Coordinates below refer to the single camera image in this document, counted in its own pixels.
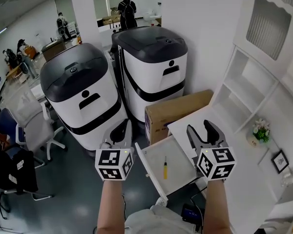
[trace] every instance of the white shirt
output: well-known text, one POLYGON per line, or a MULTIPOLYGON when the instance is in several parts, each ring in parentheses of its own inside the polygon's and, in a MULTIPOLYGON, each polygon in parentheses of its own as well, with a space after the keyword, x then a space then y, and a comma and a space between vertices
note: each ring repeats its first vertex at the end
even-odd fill
POLYGON ((195 225, 168 208, 152 206, 133 213, 125 222, 125 234, 194 234, 195 225))
POLYGON ((22 45, 22 46, 20 47, 20 51, 21 51, 21 53, 22 53, 24 56, 27 56, 27 54, 25 53, 25 48, 26 48, 26 46, 25 46, 25 45, 22 45))

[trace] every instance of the white robot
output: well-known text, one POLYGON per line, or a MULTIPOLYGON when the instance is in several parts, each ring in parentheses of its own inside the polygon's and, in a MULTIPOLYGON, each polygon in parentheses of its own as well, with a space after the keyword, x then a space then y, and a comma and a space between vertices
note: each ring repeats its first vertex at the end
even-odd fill
POLYGON ((183 95, 188 48, 162 27, 138 27, 112 35, 116 77, 132 115, 145 122, 145 107, 183 95))
POLYGON ((89 43, 48 61, 41 87, 63 124, 89 151, 99 148, 110 126, 127 118, 103 53, 89 43))

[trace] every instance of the black stripe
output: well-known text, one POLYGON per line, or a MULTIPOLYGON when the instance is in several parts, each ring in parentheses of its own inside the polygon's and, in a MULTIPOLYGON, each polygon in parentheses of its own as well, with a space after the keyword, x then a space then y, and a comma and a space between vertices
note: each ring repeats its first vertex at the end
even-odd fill
POLYGON ((84 99, 81 103, 79 103, 79 109, 81 110, 82 108, 88 106, 90 103, 94 102, 98 98, 100 98, 100 96, 97 93, 90 95, 87 99, 84 99))
POLYGON ((70 127, 61 119, 61 117, 59 117, 59 118, 63 122, 65 127, 67 127, 68 130, 71 131, 72 133, 74 133, 76 135, 85 135, 85 134, 91 132, 92 130, 96 129, 97 127, 99 127, 104 122, 108 121, 114 115, 116 115, 118 113, 118 111, 120 110, 120 108, 122 106, 122 99, 121 99, 121 96, 118 91, 117 91, 117 94, 118 94, 117 101, 110 109, 108 109, 103 114, 101 114, 99 117, 95 118, 93 121, 87 123, 86 125, 84 125, 82 127, 78 127, 78 128, 70 127))
POLYGON ((159 91, 157 93, 147 93, 145 91, 143 91, 138 84, 134 81, 134 79, 131 77, 129 71, 127 70, 126 67, 126 63, 125 63, 125 57, 124 57, 124 49, 122 48, 122 56, 121 56, 122 60, 123 60, 123 69, 128 77, 129 82, 131 83, 131 86, 133 87, 133 89, 136 91, 136 93, 145 101, 148 102, 154 102, 157 100, 161 100, 163 98, 166 98, 174 93, 177 93, 178 91, 180 91, 181 89, 183 89, 183 87, 185 86, 185 82, 186 79, 184 79, 182 82, 167 88, 165 90, 159 91))
POLYGON ((174 72, 176 72, 178 70, 179 70, 179 66, 178 65, 177 66, 173 66, 171 68, 167 68, 167 69, 164 70, 163 76, 168 75, 168 74, 171 74, 171 73, 174 73, 174 72))

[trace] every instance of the framed picture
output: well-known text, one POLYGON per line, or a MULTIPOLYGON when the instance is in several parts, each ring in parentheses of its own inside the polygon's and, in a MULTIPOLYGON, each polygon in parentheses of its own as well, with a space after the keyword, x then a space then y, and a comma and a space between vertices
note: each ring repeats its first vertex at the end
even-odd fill
POLYGON ((280 150, 273 158, 272 163, 277 169, 278 173, 281 173, 289 165, 288 159, 284 152, 280 150))

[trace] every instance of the cable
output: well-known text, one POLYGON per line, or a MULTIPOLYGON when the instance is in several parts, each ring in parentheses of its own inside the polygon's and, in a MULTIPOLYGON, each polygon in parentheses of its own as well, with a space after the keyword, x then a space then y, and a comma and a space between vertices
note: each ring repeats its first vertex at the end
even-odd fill
POLYGON ((203 215, 202 215, 201 209, 200 209, 199 207, 197 207, 197 205, 194 203, 193 198, 194 198, 195 196, 197 196, 198 194, 200 194, 202 191, 204 191, 206 188, 207 188, 207 186, 204 187, 204 188, 203 188, 202 190, 200 190, 197 194, 193 195, 193 196, 190 198, 190 201, 192 202, 192 204, 193 204, 193 205, 194 205, 194 206, 200 211, 200 214, 201 214, 201 220, 202 220, 201 234, 203 233, 203 225, 204 225, 204 223, 203 223, 203 215))
POLYGON ((126 220, 127 220, 127 217, 126 217, 126 200, 125 200, 125 195, 122 194, 122 197, 123 197, 123 199, 124 199, 124 219, 125 219, 125 221, 126 221, 126 220))
MULTIPOLYGON (((122 197, 123 197, 123 200, 124 200, 124 219, 126 221, 127 220, 127 217, 126 217, 126 200, 125 200, 125 195, 122 194, 122 197)), ((92 231, 92 234, 95 234, 96 229, 97 229, 97 226, 94 227, 94 229, 92 231)))

